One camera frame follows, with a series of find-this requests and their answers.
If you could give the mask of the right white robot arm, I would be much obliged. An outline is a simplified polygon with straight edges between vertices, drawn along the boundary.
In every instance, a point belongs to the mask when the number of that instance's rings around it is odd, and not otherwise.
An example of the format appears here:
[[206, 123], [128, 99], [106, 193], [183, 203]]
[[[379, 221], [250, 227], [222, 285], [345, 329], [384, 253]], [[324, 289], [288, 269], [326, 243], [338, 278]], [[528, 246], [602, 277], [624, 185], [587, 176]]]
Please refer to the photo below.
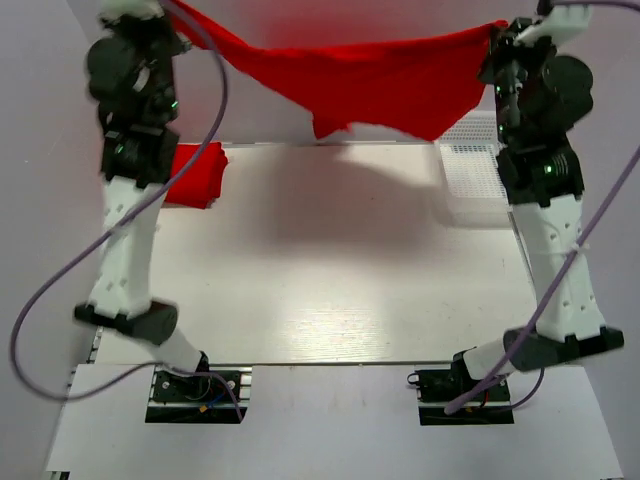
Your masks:
[[591, 17], [585, 3], [541, 1], [535, 18], [517, 18], [491, 34], [479, 78], [494, 90], [497, 171], [538, 305], [529, 325], [454, 356], [451, 369], [466, 380], [553, 367], [624, 345], [595, 298], [582, 250], [584, 181], [567, 137], [593, 108], [593, 75], [559, 48], [585, 32]]

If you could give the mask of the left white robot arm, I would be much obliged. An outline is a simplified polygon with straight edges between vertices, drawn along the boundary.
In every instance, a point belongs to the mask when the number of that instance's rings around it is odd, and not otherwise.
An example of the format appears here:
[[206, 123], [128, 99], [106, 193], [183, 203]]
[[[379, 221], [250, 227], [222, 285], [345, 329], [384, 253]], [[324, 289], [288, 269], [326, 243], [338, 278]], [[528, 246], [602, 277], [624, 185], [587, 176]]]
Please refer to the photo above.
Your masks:
[[103, 134], [109, 238], [74, 317], [141, 344], [182, 376], [203, 372], [205, 355], [179, 330], [177, 306], [150, 291], [157, 220], [179, 141], [169, 127], [178, 115], [173, 59], [184, 45], [157, 1], [106, 1], [99, 21], [107, 33], [90, 47], [86, 71]]

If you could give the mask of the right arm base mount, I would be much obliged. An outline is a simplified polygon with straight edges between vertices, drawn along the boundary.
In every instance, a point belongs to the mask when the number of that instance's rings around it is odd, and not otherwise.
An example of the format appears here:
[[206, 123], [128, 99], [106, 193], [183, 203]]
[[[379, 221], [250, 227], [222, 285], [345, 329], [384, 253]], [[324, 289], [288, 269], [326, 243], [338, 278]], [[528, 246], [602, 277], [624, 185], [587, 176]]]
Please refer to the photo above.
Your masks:
[[414, 370], [407, 384], [417, 393], [419, 423], [421, 426], [483, 426], [511, 425], [511, 394], [505, 378], [476, 395], [451, 415], [445, 413], [446, 405], [471, 389], [453, 379], [452, 373], [442, 366]]

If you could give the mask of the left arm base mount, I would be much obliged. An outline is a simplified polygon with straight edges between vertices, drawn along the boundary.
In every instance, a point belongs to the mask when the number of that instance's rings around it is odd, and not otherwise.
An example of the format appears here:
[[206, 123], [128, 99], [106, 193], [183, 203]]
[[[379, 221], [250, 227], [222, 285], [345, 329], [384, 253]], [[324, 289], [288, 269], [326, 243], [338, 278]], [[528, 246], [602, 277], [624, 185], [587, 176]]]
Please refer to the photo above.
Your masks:
[[165, 370], [154, 371], [146, 408], [147, 424], [240, 424], [233, 399], [241, 415], [248, 409], [252, 370], [249, 367], [210, 369], [215, 378], [186, 378]]

